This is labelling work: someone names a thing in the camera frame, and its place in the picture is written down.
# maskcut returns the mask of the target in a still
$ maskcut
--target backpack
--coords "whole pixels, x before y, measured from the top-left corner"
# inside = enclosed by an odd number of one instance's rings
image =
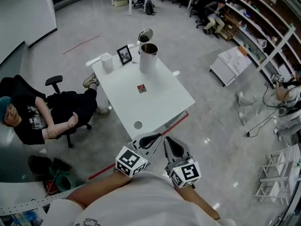
[[[153,15],[154,16],[156,14],[153,7],[154,7],[154,5],[152,4],[151,0],[147,0],[146,9],[145,9],[147,15]]]

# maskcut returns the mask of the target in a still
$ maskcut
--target red line on floor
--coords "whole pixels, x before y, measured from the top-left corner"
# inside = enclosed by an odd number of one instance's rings
[[[84,43],[87,43],[87,42],[89,42],[89,41],[91,41],[91,40],[93,40],[93,39],[96,39],[96,38],[98,38],[98,37],[100,37],[100,36],[98,35],[98,36],[96,36],[96,37],[94,37],[94,38],[91,38],[91,39],[89,39],[89,40],[87,40],[87,41],[85,41],[85,42],[80,43],[79,45],[73,47],[72,49],[70,49],[70,50],[64,52],[63,55],[66,54],[66,53],[68,53],[69,51],[73,50],[74,48],[77,48],[78,46],[80,46],[80,45],[82,45],[82,44],[84,44]]]
[[[174,125],[172,125],[170,128],[168,128],[166,131],[164,131],[162,133],[162,135],[165,135],[166,133],[170,132],[173,128],[175,128],[177,125],[179,125],[187,116],[189,116],[188,112],[186,111],[186,114],[180,119],[178,120]],[[88,178],[88,180],[92,180],[93,178],[99,176],[100,174],[106,172],[107,170],[113,168],[115,166],[115,163],[113,163],[112,165],[106,167],[105,169],[102,169],[101,171],[95,173],[94,175],[90,176]]]

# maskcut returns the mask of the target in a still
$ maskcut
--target white cup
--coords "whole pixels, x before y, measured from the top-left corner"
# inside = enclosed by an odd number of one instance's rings
[[[103,63],[103,69],[107,73],[111,73],[114,70],[112,55],[105,54],[101,57],[101,61]]]
[[[141,46],[139,69],[142,73],[148,73],[155,68],[158,58],[158,47],[152,43]]]

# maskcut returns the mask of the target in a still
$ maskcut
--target black shoe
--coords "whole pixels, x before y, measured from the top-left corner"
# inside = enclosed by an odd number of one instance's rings
[[[220,36],[218,36],[217,33],[214,32],[213,35],[214,35],[217,39],[220,39]]]

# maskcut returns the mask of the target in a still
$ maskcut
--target black pants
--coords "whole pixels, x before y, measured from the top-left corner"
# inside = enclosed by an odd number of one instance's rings
[[[84,94],[68,91],[48,96],[46,101],[49,109],[52,109],[53,122],[55,124],[66,122],[75,112],[79,117],[75,128],[87,124],[97,109],[96,95],[96,90],[89,88]]]

